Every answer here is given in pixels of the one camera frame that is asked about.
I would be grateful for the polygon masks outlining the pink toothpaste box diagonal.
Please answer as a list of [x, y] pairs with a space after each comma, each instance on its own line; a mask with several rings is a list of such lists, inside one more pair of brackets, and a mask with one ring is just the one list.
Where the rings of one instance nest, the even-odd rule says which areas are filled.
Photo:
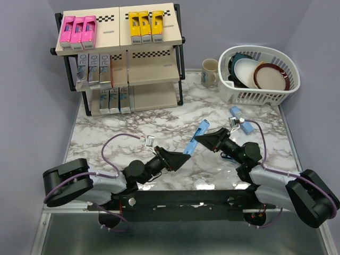
[[70, 50], [71, 46], [71, 36], [74, 24], [75, 16], [65, 16], [63, 18], [63, 24], [59, 32], [59, 45], [62, 50]]

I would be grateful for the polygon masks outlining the silver foil toothpaste box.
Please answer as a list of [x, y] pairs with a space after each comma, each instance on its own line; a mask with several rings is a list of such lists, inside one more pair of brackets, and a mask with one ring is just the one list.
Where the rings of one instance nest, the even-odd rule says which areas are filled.
[[99, 76], [99, 54], [90, 54], [88, 73], [88, 84], [90, 89], [97, 89], [99, 87]]

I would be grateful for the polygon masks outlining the red metallic toothpaste box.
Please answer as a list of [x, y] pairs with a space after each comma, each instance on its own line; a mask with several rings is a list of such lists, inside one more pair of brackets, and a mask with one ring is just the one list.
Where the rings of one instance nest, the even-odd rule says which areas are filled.
[[89, 55], [78, 54], [77, 74], [76, 74], [76, 91], [85, 91], [89, 88], [88, 84]]

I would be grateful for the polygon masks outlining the metallic blue toothpaste box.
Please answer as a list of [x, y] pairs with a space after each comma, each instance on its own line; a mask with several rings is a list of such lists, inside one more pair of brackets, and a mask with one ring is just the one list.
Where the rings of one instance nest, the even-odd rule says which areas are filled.
[[110, 113], [109, 111], [109, 91], [104, 90], [101, 91], [100, 94], [100, 102], [99, 102], [99, 111], [101, 115], [107, 115]]
[[113, 88], [109, 91], [109, 112], [110, 114], [119, 114], [119, 89]]
[[128, 87], [120, 87], [120, 112], [121, 114], [129, 114], [131, 112], [130, 108], [130, 96]]

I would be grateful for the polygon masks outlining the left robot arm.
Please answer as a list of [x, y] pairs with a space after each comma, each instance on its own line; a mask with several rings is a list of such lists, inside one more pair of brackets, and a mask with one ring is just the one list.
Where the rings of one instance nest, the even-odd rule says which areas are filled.
[[117, 206], [116, 194], [133, 193], [138, 190], [138, 184], [149, 182], [164, 169], [177, 171], [191, 158], [189, 154], [170, 152], [159, 146], [154, 151], [155, 156], [147, 163], [134, 160], [118, 174], [94, 170], [84, 158], [46, 170], [44, 204], [58, 207], [79, 200], [111, 210]]

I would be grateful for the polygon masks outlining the yellow toothpaste box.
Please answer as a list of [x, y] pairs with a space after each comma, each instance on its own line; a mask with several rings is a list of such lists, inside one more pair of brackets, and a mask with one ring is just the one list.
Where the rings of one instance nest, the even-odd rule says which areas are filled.
[[163, 42], [163, 15], [164, 11], [152, 12], [152, 40], [154, 43]]
[[139, 23], [140, 23], [140, 32], [141, 32], [141, 41], [143, 44], [151, 43], [151, 26], [149, 22], [149, 12], [148, 11], [140, 11], [138, 12]]
[[130, 25], [130, 37], [131, 44], [141, 44], [141, 29], [138, 12], [129, 12], [129, 25]]

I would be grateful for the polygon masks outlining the pink toothpaste box long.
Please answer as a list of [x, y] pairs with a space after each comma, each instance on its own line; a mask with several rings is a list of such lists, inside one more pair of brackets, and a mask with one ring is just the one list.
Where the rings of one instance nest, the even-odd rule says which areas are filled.
[[83, 50], [82, 30], [84, 17], [76, 17], [73, 22], [70, 45], [73, 50]]

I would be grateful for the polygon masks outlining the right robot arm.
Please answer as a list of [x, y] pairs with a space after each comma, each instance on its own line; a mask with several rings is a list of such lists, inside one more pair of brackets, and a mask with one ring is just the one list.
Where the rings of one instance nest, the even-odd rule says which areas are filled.
[[275, 205], [296, 213], [313, 228], [336, 216], [339, 200], [314, 171], [308, 169], [298, 174], [264, 168], [259, 145], [246, 142], [239, 146], [230, 139], [226, 128], [198, 135], [195, 141], [212, 152], [224, 153], [239, 164], [238, 177], [253, 187], [244, 195], [248, 207]]

